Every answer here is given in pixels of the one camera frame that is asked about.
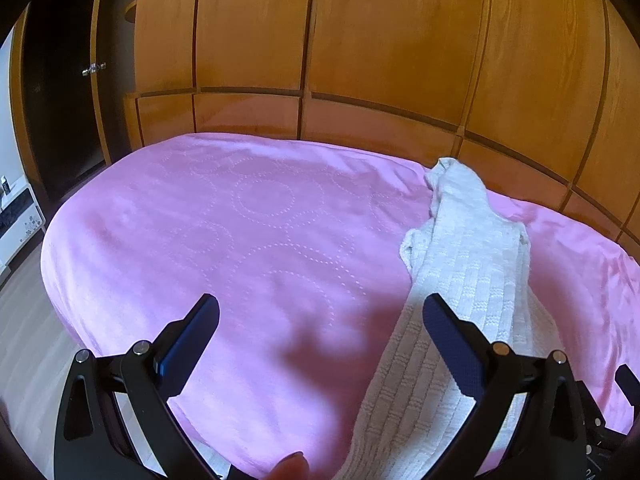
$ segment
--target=bed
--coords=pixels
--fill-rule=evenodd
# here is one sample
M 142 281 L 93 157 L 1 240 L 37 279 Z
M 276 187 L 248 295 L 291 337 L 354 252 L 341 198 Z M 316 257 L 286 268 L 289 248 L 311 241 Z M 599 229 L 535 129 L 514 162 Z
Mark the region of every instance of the bed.
M 612 240 L 488 192 L 531 240 L 530 286 L 607 426 L 640 372 L 640 267 Z M 42 275 L 69 332 L 96 355 L 152 340 L 204 292 L 220 327 L 170 401 L 186 433 L 260 476 L 302 449 L 315 479 L 344 460 L 360 401 L 410 288 L 398 249 L 428 217 L 424 168 L 298 140 L 190 134 L 137 150 L 55 215 Z

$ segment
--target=pink bed cover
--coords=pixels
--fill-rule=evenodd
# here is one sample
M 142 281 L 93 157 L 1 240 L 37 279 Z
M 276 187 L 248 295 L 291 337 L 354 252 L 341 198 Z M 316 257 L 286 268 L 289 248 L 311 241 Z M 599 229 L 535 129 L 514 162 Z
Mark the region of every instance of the pink bed cover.
M 628 431 L 618 365 L 640 374 L 640 268 L 614 242 L 489 192 L 524 222 L 530 286 L 607 425 Z M 398 249 L 428 218 L 424 169 L 313 142 L 194 134 L 144 148 L 52 220 L 42 274 L 97 355 L 152 340 L 203 292 L 220 327 L 170 406 L 187 434 L 261 476 L 303 450 L 315 479 L 346 456 L 360 401 L 410 288 Z

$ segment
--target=floor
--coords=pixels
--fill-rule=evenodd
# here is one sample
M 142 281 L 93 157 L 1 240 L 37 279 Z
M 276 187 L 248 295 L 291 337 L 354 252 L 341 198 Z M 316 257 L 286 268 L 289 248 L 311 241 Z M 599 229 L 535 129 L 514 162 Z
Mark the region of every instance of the floor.
M 0 412 L 33 463 L 53 480 L 58 405 L 78 346 L 49 302 L 40 275 L 41 244 L 31 250 L 0 287 Z M 118 398 L 129 433 L 148 468 L 162 472 L 125 396 Z M 219 475 L 228 463 L 194 442 Z

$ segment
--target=knit texture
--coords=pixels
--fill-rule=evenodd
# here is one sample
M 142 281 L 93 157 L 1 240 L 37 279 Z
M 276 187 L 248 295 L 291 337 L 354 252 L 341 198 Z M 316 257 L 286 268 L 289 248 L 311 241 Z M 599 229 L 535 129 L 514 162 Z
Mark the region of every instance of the knit texture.
M 412 288 L 358 412 L 351 449 L 334 480 L 421 478 L 462 427 L 474 400 L 460 393 L 422 324 L 438 292 L 490 341 L 546 356 L 560 348 L 553 319 L 530 291 L 524 225 L 492 211 L 478 176 L 453 158 L 426 173 L 431 218 L 400 255 Z M 506 448 L 522 410 L 517 396 L 494 443 Z

